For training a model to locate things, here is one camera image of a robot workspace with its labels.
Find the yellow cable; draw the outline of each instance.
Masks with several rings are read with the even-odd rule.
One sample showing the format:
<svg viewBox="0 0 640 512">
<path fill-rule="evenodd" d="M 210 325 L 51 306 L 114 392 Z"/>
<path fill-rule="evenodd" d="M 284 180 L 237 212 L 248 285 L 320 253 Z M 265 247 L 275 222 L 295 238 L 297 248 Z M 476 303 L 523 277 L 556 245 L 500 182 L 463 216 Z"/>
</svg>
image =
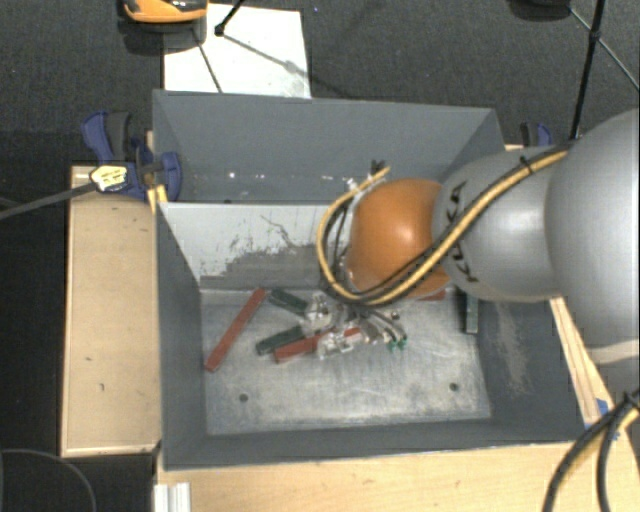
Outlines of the yellow cable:
<svg viewBox="0 0 640 512">
<path fill-rule="evenodd" d="M 331 272 L 331 268 L 329 268 L 329 262 L 325 257 L 324 247 L 322 244 L 322 240 L 324 238 L 324 231 L 326 229 L 328 220 L 331 218 L 331 216 L 335 213 L 335 211 L 338 208 L 340 208 L 348 200 L 352 199 L 356 194 L 366 190 L 374 183 L 380 181 L 389 173 L 390 170 L 391 170 L 390 167 L 385 167 L 384 169 L 378 171 L 373 176 L 370 176 L 369 178 L 367 178 L 365 181 L 360 183 L 360 185 L 358 185 L 354 189 L 341 195 L 331 206 L 329 206 L 325 214 L 320 219 L 320 224 L 318 224 L 318 230 L 316 231 L 316 253 L 318 255 L 318 262 L 320 263 L 320 269 L 322 270 L 322 273 L 324 274 L 325 278 L 329 282 L 329 285 L 340 295 L 348 299 L 358 300 L 360 299 L 360 297 L 358 295 L 355 295 L 349 292 L 349 290 L 346 290 L 345 288 L 343 288 L 342 285 L 338 283 L 335 276 Z"/>
<path fill-rule="evenodd" d="M 536 173 L 539 170 L 544 169 L 545 167 L 549 167 L 550 165 L 553 165 L 557 161 L 561 160 L 566 156 L 566 154 L 567 151 L 559 151 L 536 162 L 532 162 L 529 166 L 524 167 L 519 172 L 513 174 L 509 178 L 501 181 L 500 183 L 497 183 L 495 186 L 490 188 L 481 196 L 478 203 L 475 204 L 460 218 L 460 221 L 456 224 L 455 228 L 451 231 L 449 236 L 443 240 L 443 242 L 438 246 L 433 254 L 420 266 L 420 268 L 414 274 L 412 274 L 408 279 L 402 281 L 398 287 L 394 288 L 378 299 L 367 302 L 367 304 L 371 306 L 382 304 L 389 300 L 393 300 L 403 292 L 410 289 L 435 266 L 435 264 L 447 253 L 447 251 L 449 251 L 449 249 L 451 249 L 451 247 L 453 247 L 453 245 L 464 234 L 471 223 L 484 210 L 486 210 L 486 208 L 492 201 L 494 201 L 499 195 L 503 194 L 511 187 L 520 183 L 527 176 Z"/>
<path fill-rule="evenodd" d="M 520 183 L 526 177 L 530 176 L 533 173 L 538 172 L 541 169 L 544 169 L 550 165 L 553 165 L 557 161 L 561 160 L 566 156 L 568 151 L 562 150 L 556 153 L 553 153 L 549 156 L 543 157 L 540 160 L 532 162 L 530 165 L 523 167 L 519 172 L 514 173 L 509 176 L 489 190 L 484 192 L 478 202 L 469 209 L 457 222 L 454 229 L 451 233 L 445 238 L 442 243 L 438 246 L 438 248 L 429 256 L 429 258 L 420 265 L 420 267 L 410 275 L 410 277 L 406 280 L 401 281 L 395 288 L 389 290 L 385 295 L 373 299 L 368 300 L 366 296 L 356 295 L 348 290 L 345 290 L 337 281 L 329 265 L 324 256 L 324 248 L 322 247 L 322 238 L 324 235 L 324 226 L 328 218 L 339 208 L 345 201 L 349 200 L 353 197 L 358 191 L 366 189 L 368 186 L 372 184 L 369 180 L 362 183 L 358 189 L 355 191 L 348 192 L 340 197 L 331 207 L 327 210 L 327 213 L 323 217 L 320 226 L 318 227 L 318 238 L 316 240 L 316 249 L 318 252 L 318 260 L 320 261 L 320 268 L 331 285 L 331 287 L 338 292 L 340 295 L 347 299 L 351 300 L 359 300 L 363 304 L 369 306 L 376 306 L 379 304 L 383 304 L 385 302 L 394 300 L 399 295 L 409 290 L 413 285 L 415 285 L 420 279 L 422 279 L 436 264 L 437 262 L 444 257 L 444 255 L 453 247 L 453 245 L 458 241 L 458 239 L 464 234 L 464 232 L 468 229 L 471 223 L 494 201 L 498 196 L 509 190 L 511 187 Z"/>
</svg>

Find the red wooden stick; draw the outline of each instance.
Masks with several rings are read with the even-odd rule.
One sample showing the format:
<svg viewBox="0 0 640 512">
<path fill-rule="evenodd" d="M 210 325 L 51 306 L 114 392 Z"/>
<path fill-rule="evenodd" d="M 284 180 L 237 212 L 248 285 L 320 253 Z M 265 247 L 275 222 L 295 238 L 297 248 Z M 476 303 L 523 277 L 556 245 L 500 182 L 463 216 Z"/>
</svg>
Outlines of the red wooden stick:
<svg viewBox="0 0 640 512">
<path fill-rule="evenodd" d="M 231 322 L 231 325 L 220 339 L 218 345 L 216 345 L 211 351 L 211 354 L 209 354 L 204 364 L 204 367 L 208 371 L 213 372 L 218 369 L 226 357 L 227 352 L 229 352 L 231 345 L 233 345 L 233 342 L 236 341 L 236 338 L 243 331 L 249 320 L 251 320 L 251 317 L 258 310 L 266 296 L 267 291 L 264 288 L 258 288 L 251 294 L 251 297 L 249 297 L 247 303 L 242 307 L 240 313 L 233 319 L 233 322 Z"/>
</svg>

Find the wooden board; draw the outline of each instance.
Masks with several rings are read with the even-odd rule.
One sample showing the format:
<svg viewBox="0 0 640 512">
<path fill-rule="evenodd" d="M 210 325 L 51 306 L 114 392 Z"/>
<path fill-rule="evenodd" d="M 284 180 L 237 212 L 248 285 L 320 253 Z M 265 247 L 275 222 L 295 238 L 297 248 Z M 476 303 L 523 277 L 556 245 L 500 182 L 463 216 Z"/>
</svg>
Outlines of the wooden board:
<svg viewBox="0 0 640 512">
<path fill-rule="evenodd" d="M 86 174 L 76 169 L 75 174 Z M 84 180 L 74 180 L 79 185 Z M 62 455 L 150 451 L 160 438 L 153 223 L 149 207 L 90 194 L 71 205 Z M 552 301 L 586 422 L 608 394 L 571 317 Z M 568 444 L 166 473 L 190 482 L 193 512 L 538 510 Z M 593 461 L 556 510 L 597 510 Z M 640 480 L 626 435 L 609 467 L 612 505 L 633 510 Z"/>
<path fill-rule="evenodd" d="M 72 185 L 91 168 L 74 168 Z M 64 457 L 151 451 L 160 439 L 148 205 L 91 193 L 69 211 Z"/>
</svg>

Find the yellow label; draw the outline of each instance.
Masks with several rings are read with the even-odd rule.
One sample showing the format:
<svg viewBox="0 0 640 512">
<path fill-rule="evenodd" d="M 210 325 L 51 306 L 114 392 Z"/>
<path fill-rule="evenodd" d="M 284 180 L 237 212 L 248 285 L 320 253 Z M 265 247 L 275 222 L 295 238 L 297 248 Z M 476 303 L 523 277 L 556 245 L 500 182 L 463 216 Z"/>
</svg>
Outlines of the yellow label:
<svg viewBox="0 0 640 512">
<path fill-rule="evenodd" d="M 117 165 L 102 165 L 90 175 L 101 192 L 115 192 L 127 184 L 127 168 Z"/>
</svg>

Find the black floor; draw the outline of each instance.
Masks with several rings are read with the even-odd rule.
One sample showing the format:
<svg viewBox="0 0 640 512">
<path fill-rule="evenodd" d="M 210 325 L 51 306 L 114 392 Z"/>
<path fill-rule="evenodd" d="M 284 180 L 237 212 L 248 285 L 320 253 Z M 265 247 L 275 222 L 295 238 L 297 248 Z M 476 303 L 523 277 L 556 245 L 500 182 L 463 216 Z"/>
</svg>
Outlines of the black floor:
<svg viewBox="0 0 640 512">
<path fill-rule="evenodd" d="M 0 15 L 0 197 L 27 201 L 67 186 L 91 159 L 79 124 L 98 109 L 128 110 L 151 128 L 161 86 L 157 38 L 118 29 L 116 0 L 5 2 Z M 505 140 L 523 120 L 569 133 L 587 45 L 573 19 L 517 19 L 505 0 L 294 0 L 301 9 L 316 97 L 496 109 Z M 595 0 L 574 1 L 590 19 Z M 604 38 L 638 77 L 640 3 L 608 2 Z M 638 106 L 638 94 L 598 51 L 583 128 Z M 58 449 L 65 290 L 65 208 L 0 222 L 0 446 Z M 4 511 L 89 510 L 64 468 L 5 456 Z M 99 510 L 149 506 L 150 457 L 83 461 Z"/>
</svg>

